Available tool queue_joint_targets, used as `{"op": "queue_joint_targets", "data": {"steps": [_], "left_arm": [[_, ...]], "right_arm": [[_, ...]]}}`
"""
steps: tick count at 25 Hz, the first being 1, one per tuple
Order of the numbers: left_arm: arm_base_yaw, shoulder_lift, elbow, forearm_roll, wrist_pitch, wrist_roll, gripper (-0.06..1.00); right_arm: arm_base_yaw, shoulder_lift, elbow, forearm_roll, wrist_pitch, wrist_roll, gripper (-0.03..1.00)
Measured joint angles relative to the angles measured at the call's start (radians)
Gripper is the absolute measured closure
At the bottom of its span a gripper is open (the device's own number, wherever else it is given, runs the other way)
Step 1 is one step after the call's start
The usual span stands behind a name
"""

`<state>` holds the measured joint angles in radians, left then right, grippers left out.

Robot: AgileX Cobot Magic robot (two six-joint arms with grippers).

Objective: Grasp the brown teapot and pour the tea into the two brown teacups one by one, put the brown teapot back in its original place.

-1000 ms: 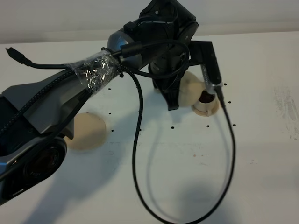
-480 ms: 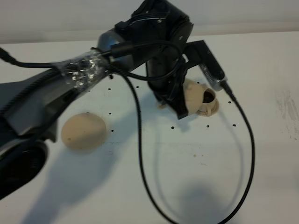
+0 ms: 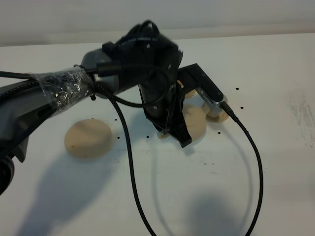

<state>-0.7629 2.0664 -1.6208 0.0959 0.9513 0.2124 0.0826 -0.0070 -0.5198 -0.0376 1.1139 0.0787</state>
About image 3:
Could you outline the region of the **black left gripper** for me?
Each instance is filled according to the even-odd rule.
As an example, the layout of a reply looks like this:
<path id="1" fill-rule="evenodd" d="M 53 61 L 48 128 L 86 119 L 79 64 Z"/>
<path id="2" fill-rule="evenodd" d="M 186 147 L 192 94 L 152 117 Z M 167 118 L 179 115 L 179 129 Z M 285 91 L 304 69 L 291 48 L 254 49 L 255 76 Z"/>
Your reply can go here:
<path id="1" fill-rule="evenodd" d="M 155 105 L 145 108 L 144 113 L 159 132 L 170 134 L 182 148 L 185 148 L 192 143 L 192 137 L 183 116 L 185 94 L 201 87 L 211 99 L 217 102 L 224 95 L 196 63 L 179 68 L 176 72 L 172 71 L 170 75 L 171 88 L 166 97 Z"/>

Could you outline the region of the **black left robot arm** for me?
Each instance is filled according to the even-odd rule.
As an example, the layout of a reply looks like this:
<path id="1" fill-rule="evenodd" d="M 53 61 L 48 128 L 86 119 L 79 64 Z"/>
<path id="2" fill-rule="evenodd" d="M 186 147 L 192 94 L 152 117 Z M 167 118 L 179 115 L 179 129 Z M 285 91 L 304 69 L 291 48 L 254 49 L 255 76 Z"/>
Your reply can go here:
<path id="1" fill-rule="evenodd" d="M 80 65 L 42 74 L 1 72 L 18 82 L 0 89 L 0 190 L 14 176 L 12 158 L 26 158 L 29 135 L 49 117 L 83 99 L 110 98 L 141 108 L 161 133 L 191 143 L 183 105 L 192 90 L 220 112 L 224 94 L 198 64 L 180 67 L 183 53 L 150 20 L 117 42 L 86 53 Z"/>

